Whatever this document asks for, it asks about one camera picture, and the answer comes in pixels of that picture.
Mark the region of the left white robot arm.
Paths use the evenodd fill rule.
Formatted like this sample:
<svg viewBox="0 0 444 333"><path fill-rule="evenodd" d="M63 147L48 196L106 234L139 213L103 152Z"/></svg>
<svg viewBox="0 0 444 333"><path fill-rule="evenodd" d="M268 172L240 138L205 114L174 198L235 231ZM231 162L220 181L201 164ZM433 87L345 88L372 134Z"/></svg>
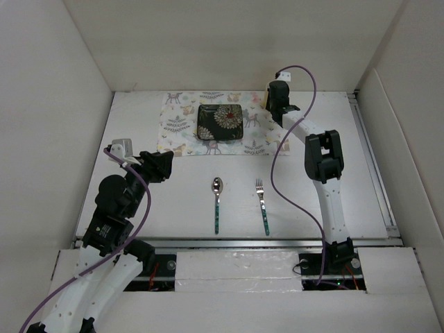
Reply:
<svg viewBox="0 0 444 333"><path fill-rule="evenodd" d="M149 184L170 177L174 154L142 151L134 157L120 144L103 151L126 174L108 176L99 184L96 209L72 277L33 310L38 313L57 296L48 316L37 323L26 319L21 332L95 332L99 319L128 284L154 269L155 249L136 238L141 227L133 226L130 219L144 198L151 199Z"/></svg>

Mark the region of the fork with teal handle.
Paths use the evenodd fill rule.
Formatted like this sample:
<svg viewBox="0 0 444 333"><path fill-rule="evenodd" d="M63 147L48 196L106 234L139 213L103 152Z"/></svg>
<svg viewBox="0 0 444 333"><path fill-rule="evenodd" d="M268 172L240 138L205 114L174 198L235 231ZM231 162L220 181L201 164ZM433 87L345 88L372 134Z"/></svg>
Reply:
<svg viewBox="0 0 444 333"><path fill-rule="evenodd" d="M256 193L259 198L259 205L260 205L260 209L261 209L265 235L269 236L270 230L269 230L269 226L268 226L268 217L267 217L266 206L265 206L265 201L264 201L264 187L263 187L263 182L260 178L256 179L255 188L256 188Z"/></svg>

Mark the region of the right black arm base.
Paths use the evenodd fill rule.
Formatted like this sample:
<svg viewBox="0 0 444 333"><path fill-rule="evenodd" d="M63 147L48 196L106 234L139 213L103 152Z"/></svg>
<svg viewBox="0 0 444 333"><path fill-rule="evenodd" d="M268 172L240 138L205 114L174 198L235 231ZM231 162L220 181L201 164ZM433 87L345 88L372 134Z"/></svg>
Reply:
<svg viewBox="0 0 444 333"><path fill-rule="evenodd" d="M325 261L322 253L300 253L292 271L301 278L303 291L365 291L366 283L356 248L346 258L334 262L327 251Z"/></svg>

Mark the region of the black floral square plate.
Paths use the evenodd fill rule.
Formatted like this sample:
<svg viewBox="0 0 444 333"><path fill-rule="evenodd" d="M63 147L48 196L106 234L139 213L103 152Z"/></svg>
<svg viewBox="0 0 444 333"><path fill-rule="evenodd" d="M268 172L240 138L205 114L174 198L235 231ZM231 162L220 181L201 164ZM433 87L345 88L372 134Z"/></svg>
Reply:
<svg viewBox="0 0 444 333"><path fill-rule="evenodd" d="M198 108L197 138L230 141L244 136L243 110L238 104L201 104Z"/></svg>

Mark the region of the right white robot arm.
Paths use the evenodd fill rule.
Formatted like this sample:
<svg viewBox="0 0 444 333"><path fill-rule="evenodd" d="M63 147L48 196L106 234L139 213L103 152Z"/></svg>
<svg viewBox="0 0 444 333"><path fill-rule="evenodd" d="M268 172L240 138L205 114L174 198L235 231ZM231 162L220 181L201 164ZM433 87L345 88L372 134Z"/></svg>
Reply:
<svg viewBox="0 0 444 333"><path fill-rule="evenodd" d="M300 108L290 104L289 86L283 80L268 84L266 110L305 145L304 168L316 188L323 222L320 272L337 273L355 256L341 202L344 160L339 132L307 120Z"/></svg>

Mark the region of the floral animal print cloth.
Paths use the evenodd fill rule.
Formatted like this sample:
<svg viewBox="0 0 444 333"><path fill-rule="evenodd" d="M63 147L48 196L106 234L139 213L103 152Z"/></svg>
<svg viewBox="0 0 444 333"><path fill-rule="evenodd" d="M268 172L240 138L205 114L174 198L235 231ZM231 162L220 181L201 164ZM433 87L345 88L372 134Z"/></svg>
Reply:
<svg viewBox="0 0 444 333"><path fill-rule="evenodd" d="M257 92L167 92L157 149L191 155L274 155L285 131Z"/></svg>

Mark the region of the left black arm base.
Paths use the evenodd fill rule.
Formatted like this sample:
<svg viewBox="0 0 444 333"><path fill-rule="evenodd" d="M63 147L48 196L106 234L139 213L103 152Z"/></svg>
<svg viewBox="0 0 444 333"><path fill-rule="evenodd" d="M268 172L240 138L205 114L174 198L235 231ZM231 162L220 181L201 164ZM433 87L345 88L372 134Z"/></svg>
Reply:
<svg viewBox="0 0 444 333"><path fill-rule="evenodd" d="M177 255L157 254L155 247L145 241L134 239L124 250L142 260L142 271L124 291L175 291Z"/></svg>

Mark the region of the yellow mug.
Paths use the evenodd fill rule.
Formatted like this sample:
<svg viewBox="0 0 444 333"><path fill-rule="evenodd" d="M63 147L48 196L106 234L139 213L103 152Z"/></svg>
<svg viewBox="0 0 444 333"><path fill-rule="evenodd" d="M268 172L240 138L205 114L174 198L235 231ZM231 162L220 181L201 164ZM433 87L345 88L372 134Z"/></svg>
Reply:
<svg viewBox="0 0 444 333"><path fill-rule="evenodd" d="M265 89L265 92L264 92L264 98L263 98L263 101L262 101L262 107L263 107L264 109L267 109L267 105L268 105L268 93L269 93L269 88L266 88L266 89Z"/></svg>

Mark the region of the spoon with teal handle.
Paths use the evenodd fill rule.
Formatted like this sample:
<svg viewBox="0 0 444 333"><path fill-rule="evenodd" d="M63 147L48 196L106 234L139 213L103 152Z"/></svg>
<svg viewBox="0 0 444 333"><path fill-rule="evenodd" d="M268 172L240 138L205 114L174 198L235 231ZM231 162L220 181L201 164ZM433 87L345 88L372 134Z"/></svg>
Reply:
<svg viewBox="0 0 444 333"><path fill-rule="evenodd" d="M214 233L219 233L219 206L220 206L220 195L223 191L223 182L220 177L215 177L212 181L212 192L215 196L214 199Z"/></svg>

